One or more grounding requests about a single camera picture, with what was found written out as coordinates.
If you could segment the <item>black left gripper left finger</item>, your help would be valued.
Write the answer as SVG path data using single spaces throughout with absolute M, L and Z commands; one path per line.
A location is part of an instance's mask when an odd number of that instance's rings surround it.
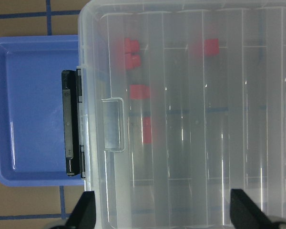
M 96 204 L 94 191 L 84 191 L 65 223 L 66 229 L 94 229 Z

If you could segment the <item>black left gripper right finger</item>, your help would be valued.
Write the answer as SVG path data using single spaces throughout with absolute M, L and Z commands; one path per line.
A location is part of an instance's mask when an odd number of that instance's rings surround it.
M 235 229 L 276 229 L 276 224 L 242 189 L 231 189 L 230 220 Z

